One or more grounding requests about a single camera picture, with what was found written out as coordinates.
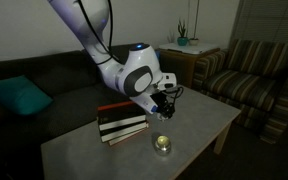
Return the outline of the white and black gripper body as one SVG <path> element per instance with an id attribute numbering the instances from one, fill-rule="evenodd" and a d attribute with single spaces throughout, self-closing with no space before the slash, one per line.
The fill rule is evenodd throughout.
<path id="1" fill-rule="evenodd" d="M 150 114 L 156 113 L 158 106 L 163 107 L 166 113 L 166 106 L 169 103 L 163 92 L 155 94 L 144 92 L 139 96 L 131 97 L 131 100 Z"/>

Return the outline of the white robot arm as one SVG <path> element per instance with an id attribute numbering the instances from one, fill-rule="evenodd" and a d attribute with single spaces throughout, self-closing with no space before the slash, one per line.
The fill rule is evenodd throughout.
<path id="1" fill-rule="evenodd" d="M 113 26 L 110 0 L 48 2 L 90 55 L 109 88 L 162 120 L 173 116 L 175 104 L 167 100 L 167 90 L 177 85 L 177 79 L 161 71 L 152 46 L 137 43 L 119 48 L 103 40 L 104 28 Z"/>

